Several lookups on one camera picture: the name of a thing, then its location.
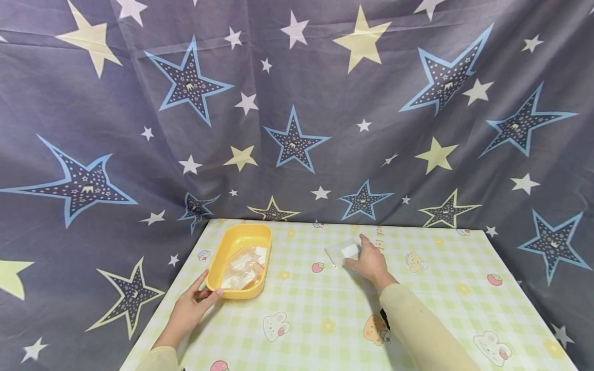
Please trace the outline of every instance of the human hand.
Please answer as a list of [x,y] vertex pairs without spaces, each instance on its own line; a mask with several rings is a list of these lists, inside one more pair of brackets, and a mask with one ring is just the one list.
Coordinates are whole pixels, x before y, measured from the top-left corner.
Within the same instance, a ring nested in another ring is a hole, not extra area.
[[206,311],[212,307],[223,294],[221,288],[215,291],[200,290],[208,270],[178,298],[169,317],[165,329],[154,343],[153,348],[171,346],[177,348],[182,339],[189,334],[202,320]]
[[364,234],[360,234],[359,237],[362,246],[359,260],[346,258],[343,262],[370,280],[379,292],[390,284],[398,283],[394,276],[388,272],[386,258],[380,250]]

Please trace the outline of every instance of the beige sleeve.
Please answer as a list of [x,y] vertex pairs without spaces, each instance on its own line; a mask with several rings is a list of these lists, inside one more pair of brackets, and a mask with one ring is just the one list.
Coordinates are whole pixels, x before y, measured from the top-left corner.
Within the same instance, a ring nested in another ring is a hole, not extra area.
[[476,371],[479,366],[448,329],[408,288],[391,284],[380,302],[390,329],[421,371]]
[[172,347],[151,349],[136,371],[178,371],[178,355]]

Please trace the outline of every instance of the table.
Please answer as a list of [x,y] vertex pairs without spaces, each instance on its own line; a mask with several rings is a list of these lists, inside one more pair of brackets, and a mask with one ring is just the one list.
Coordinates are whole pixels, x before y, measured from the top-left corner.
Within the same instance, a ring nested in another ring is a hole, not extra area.
[[334,268],[324,252],[324,246],[359,233],[383,249],[394,276],[442,320],[481,369],[577,370],[483,231],[215,219],[122,371],[136,368],[177,297],[208,267],[225,230],[238,223],[272,228],[266,286],[255,299],[226,300],[207,314],[178,352],[187,371],[415,370],[389,332],[383,339],[364,336],[370,317],[380,315],[377,293],[349,269]]

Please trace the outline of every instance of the star-patterned curtain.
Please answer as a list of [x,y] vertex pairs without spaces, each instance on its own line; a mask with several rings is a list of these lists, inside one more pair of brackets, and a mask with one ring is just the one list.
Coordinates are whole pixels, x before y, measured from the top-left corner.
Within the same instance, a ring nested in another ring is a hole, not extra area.
[[593,12],[0,4],[0,369],[118,369],[231,217],[484,230],[594,370]]

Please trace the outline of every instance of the blue-outlined star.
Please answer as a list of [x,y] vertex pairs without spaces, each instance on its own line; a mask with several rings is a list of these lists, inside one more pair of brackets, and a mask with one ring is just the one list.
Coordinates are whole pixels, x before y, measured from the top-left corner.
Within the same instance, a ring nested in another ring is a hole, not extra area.
[[60,162],[64,171],[64,178],[51,183],[4,188],[0,189],[0,192],[64,199],[64,221],[66,228],[68,228],[70,223],[81,212],[95,204],[138,204],[110,182],[105,166],[111,154],[101,156],[88,166],[85,166],[43,139],[40,135],[37,137],[51,150]]
[[192,38],[192,42],[186,50],[181,65],[173,64],[147,51],[144,53],[172,83],[171,89],[169,89],[169,93],[165,97],[163,104],[161,104],[159,111],[177,106],[178,104],[189,103],[198,112],[200,117],[209,126],[212,126],[210,115],[208,114],[208,106],[206,105],[206,97],[222,93],[232,88],[233,85],[202,76],[200,63],[198,62],[196,37],[194,36]]
[[509,118],[500,121],[487,120],[489,125],[497,130],[497,136],[479,157],[506,142],[512,143],[526,157],[530,157],[530,143],[534,129],[577,115],[573,112],[537,111],[536,106],[544,83],[544,81],[541,82],[528,100]]
[[411,99],[402,111],[435,105],[435,115],[442,109],[468,78],[475,74],[473,71],[476,60],[481,55],[483,47],[493,25],[491,24],[469,47],[466,48],[453,62],[445,61],[421,48],[419,56],[423,69],[429,79],[429,84]]
[[369,188],[369,179],[359,191],[354,195],[347,195],[342,196],[339,200],[347,202],[349,204],[349,208],[346,210],[345,214],[343,215],[341,220],[347,219],[357,213],[362,213],[367,215],[368,217],[375,220],[375,210],[373,205],[377,204],[378,202],[392,196],[394,193],[390,194],[373,194]]
[[219,197],[220,197],[220,195],[218,195],[215,198],[201,200],[201,199],[197,199],[196,197],[192,196],[189,192],[186,193],[186,197],[185,197],[186,211],[182,215],[182,217],[179,218],[178,220],[194,219],[192,224],[190,224],[190,226],[189,226],[191,234],[194,234],[194,228],[196,227],[196,224],[200,223],[203,216],[214,215],[213,212],[210,211],[206,207],[206,205],[212,204],[214,201],[217,201],[217,199]]
[[278,161],[276,161],[276,167],[295,159],[310,172],[315,174],[314,165],[311,163],[311,158],[309,157],[309,150],[322,144],[331,137],[303,135],[301,133],[301,127],[299,126],[297,114],[295,113],[295,106],[291,108],[291,116],[289,117],[286,131],[278,131],[266,127],[264,127],[264,129],[266,129],[268,134],[280,144],[280,154]]
[[458,206],[458,189],[456,188],[441,206],[426,207],[424,209],[419,209],[419,211],[431,216],[423,227],[431,227],[437,223],[443,223],[450,228],[458,228],[458,215],[464,214],[466,211],[476,209],[480,206],[482,205]]
[[536,211],[532,210],[536,237],[518,246],[518,249],[542,255],[546,266],[546,282],[549,286],[555,276],[559,261],[592,270],[584,259],[571,247],[571,239],[577,225],[580,223],[582,215],[583,213],[579,213],[557,227],[552,227]]
[[144,282],[143,260],[144,257],[140,258],[138,263],[136,263],[130,278],[97,269],[116,288],[119,293],[119,299],[101,319],[86,329],[85,332],[106,325],[124,316],[128,325],[128,339],[132,338],[143,304],[165,294],[161,290],[147,286]]

